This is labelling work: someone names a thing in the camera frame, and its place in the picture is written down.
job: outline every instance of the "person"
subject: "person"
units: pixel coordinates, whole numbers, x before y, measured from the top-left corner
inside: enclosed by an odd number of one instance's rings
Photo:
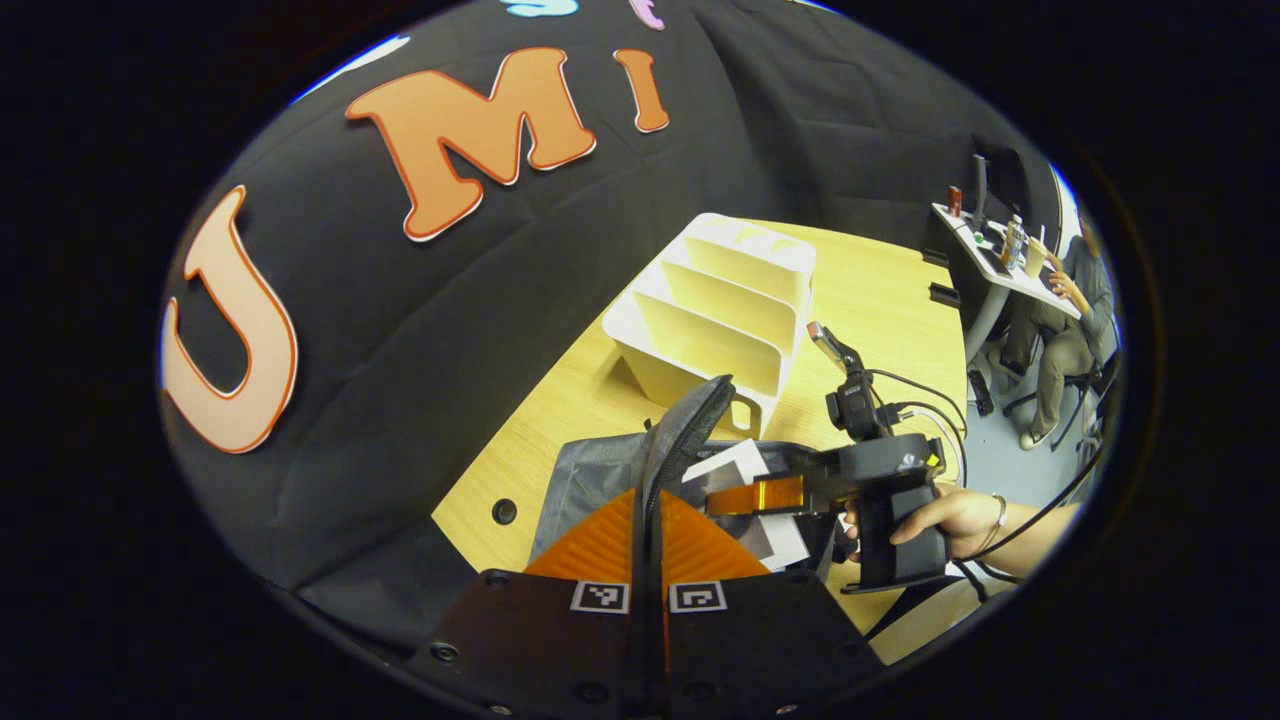
[[[1038,507],[1002,502],[996,496],[957,488],[950,483],[937,483],[934,487],[937,500],[909,515],[890,536],[891,543],[905,543],[925,528],[938,527],[950,538],[951,557],[964,560],[1002,542],[1039,511]],[[1079,506],[1080,503],[1071,503],[1050,510],[1006,544],[984,555],[983,564],[1009,573],[1014,579],[1027,577],[1061,539]],[[1004,525],[998,524],[1002,507]],[[852,501],[846,503],[845,510],[845,523],[850,525],[845,534],[856,541],[858,512]],[[847,556],[851,562],[860,560],[859,552]],[[963,578],[943,575],[902,591],[884,615],[863,633],[882,662],[891,665],[924,647],[980,605],[982,598],[977,591],[960,580]],[[1011,582],[991,577],[977,582],[988,596],[1016,587]]]
[[[1092,224],[1083,214],[1078,214],[1078,218],[1080,234],[1071,240],[1066,260],[1060,260],[1052,252],[1048,254],[1048,260],[1053,265],[1051,290],[1059,297],[1070,300],[1080,311],[1080,319],[1034,297],[1019,295],[1014,299],[1009,336],[1004,346],[997,343],[987,356],[993,370],[1021,382],[1030,364],[1037,332],[1043,331],[1051,336],[1041,359],[1036,416],[1019,437],[1023,450],[1037,447],[1057,428],[1064,378],[1092,373],[1105,360],[1101,343],[1111,327],[1111,283],[1102,265],[1102,247]]]

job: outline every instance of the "white dish rack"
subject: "white dish rack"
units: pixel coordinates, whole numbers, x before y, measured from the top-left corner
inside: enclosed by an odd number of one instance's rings
[[[760,439],[806,337],[815,261],[808,242],[704,213],[622,291],[604,332],[668,407],[731,373],[737,395],[721,425]]]

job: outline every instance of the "gray pants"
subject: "gray pants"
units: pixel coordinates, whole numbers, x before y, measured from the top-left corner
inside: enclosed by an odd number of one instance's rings
[[[1062,378],[1083,375],[1093,369],[1093,354],[1080,331],[1080,322],[1057,307],[1050,307],[1039,300],[1019,295],[1014,302],[1012,319],[1009,323],[1009,337],[1001,351],[1001,359],[1018,363],[1023,368],[1030,365],[1032,343],[1037,331],[1047,331],[1052,336],[1044,343],[1044,356],[1041,357],[1039,384],[1036,386],[1036,419],[1029,432],[1042,436],[1057,425],[1057,409],[1062,405]]]

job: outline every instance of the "bracelet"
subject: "bracelet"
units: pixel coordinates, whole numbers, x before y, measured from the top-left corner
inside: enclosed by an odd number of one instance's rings
[[[991,532],[987,533],[987,539],[982,541],[982,547],[978,548],[978,552],[987,550],[991,541],[996,539],[996,533],[1000,532],[1000,528],[1005,527],[1005,520],[1009,519],[1009,502],[1005,500],[1005,496],[993,492],[991,493],[991,497],[1000,501],[1000,518],[996,519],[996,524],[992,525]]]

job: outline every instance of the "gray floor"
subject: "gray floor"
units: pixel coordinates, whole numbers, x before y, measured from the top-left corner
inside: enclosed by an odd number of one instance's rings
[[[1005,418],[1005,405],[1018,397],[1034,392],[1039,373],[1039,350],[1027,377],[1016,388],[1009,387],[1004,374],[991,382],[992,372],[987,364],[986,348],[970,364],[977,368],[991,389],[996,409],[986,418],[978,415],[973,402],[973,388],[969,388],[966,421],[969,437],[965,439],[965,454],[969,456],[969,488],[980,492],[997,492],[1011,502],[1043,506],[1066,487],[1079,470],[1079,454],[1075,450],[1080,439],[1082,423],[1076,418],[1066,439],[1057,451],[1050,450],[1050,443],[1062,433],[1064,424],[1075,409],[1076,393],[1068,388],[1062,393],[1062,406],[1057,429],[1039,447],[1024,451],[1018,445],[1018,436],[1030,424],[1036,414],[1036,401],[1027,402],[1014,410],[1011,418]]]

